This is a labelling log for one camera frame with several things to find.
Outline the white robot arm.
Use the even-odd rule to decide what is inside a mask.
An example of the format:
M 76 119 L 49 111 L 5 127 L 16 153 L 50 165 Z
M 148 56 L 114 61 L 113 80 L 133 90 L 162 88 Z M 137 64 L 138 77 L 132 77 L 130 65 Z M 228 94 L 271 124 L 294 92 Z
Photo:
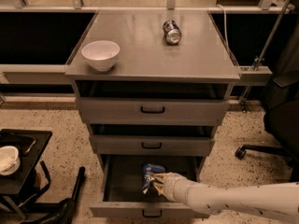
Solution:
M 299 184 L 283 183 L 241 188 L 217 188 L 177 173 L 155 174 L 153 185 L 167 200 L 193 211 L 217 215 L 232 210 L 299 224 Z

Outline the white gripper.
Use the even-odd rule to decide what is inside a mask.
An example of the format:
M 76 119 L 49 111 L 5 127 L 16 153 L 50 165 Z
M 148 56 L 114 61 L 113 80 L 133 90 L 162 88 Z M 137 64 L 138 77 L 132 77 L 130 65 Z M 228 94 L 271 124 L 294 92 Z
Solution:
M 152 182 L 152 186 L 155 187 L 159 195 L 164 195 L 169 201 L 172 202 L 187 202 L 188 191 L 189 188 L 194 184 L 193 181 L 177 173 L 154 174 L 153 178 L 155 181 Z

